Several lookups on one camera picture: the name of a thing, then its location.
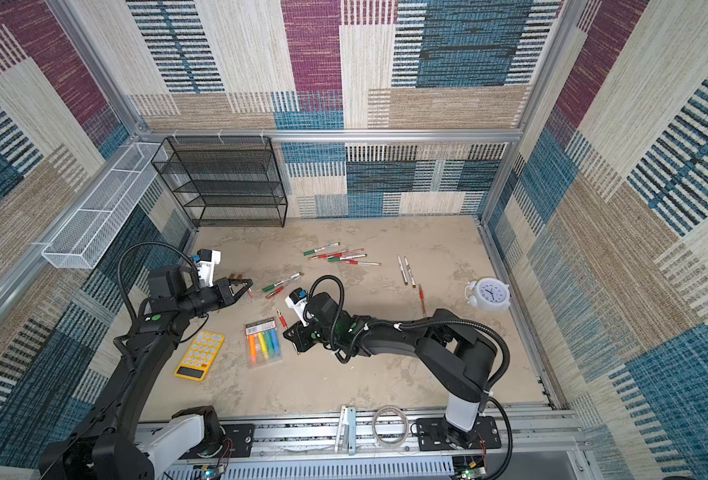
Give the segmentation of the red gel pen diagonal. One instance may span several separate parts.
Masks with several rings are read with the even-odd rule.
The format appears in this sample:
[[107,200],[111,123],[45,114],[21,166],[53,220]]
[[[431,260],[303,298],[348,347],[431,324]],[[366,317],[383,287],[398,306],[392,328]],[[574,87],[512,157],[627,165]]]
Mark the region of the red gel pen diagonal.
[[279,320],[280,320],[280,322],[281,322],[282,327],[283,327],[284,329],[287,329],[287,328],[288,328],[288,324],[287,324],[287,321],[286,321],[285,317],[283,316],[282,312],[281,312],[279,309],[277,309],[277,310],[276,310],[276,313],[277,313],[277,316],[278,316],[278,318],[279,318]]

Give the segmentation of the brown capped white marker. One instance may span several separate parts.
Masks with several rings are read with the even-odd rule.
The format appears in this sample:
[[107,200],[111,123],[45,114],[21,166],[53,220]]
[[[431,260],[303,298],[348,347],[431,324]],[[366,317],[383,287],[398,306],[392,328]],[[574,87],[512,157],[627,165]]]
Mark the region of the brown capped white marker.
[[407,256],[404,257],[404,269],[406,272],[406,277],[407,277],[408,281],[410,282],[410,285],[412,286],[412,288],[417,288],[417,283],[415,281],[415,278],[414,278],[414,275],[413,275],[413,272],[412,272],[412,269],[411,269],[411,266],[410,266]]

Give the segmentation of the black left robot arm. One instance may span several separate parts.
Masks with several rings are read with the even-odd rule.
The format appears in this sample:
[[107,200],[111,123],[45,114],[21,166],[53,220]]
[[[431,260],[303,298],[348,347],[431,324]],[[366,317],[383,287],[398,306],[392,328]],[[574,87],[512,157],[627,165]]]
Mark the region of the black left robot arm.
[[149,295],[138,308],[121,295],[130,314],[127,333],[113,340],[120,362],[96,404],[68,438],[49,444],[40,460],[43,479],[154,479],[175,462],[135,443],[151,390],[195,318],[236,304],[250,279],[202,280],[194,258],[148,275]]

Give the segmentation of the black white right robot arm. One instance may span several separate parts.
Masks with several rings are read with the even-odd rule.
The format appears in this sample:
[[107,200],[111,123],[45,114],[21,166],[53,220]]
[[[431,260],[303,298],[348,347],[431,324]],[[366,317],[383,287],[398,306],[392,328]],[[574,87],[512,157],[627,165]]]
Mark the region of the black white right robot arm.
[[450,448],[481,446],[481,411],[510,366],[504,338],[489,326],[447,309],[415,321],[391,321],[351,315],[344,310],[344,301],[343,283],[333,275],[318,278],[310,290],[291,291],[286,303],[299,320],[283,336],[297,353],[321,345],[343,365],[357,356],[419,359],[449,392],[444,417],[426,422],[428,434]]

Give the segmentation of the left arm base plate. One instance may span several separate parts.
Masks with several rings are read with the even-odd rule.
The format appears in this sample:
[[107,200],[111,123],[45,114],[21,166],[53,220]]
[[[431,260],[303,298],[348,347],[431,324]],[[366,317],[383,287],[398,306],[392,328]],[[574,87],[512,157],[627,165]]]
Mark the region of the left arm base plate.
[[222,424],[222,442],[213,459],[249,458],[255,439],[256,425],[253,423]]

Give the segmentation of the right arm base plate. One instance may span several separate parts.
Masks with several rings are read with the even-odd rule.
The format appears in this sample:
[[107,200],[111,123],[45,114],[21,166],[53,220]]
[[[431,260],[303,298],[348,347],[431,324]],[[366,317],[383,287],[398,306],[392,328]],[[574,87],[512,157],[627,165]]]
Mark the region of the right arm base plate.
[[468,432],[450,424],[444,417],[419,418],[411,432],[421,451],[474,450],[502,447],[500,430],[492,416],[478,415]]

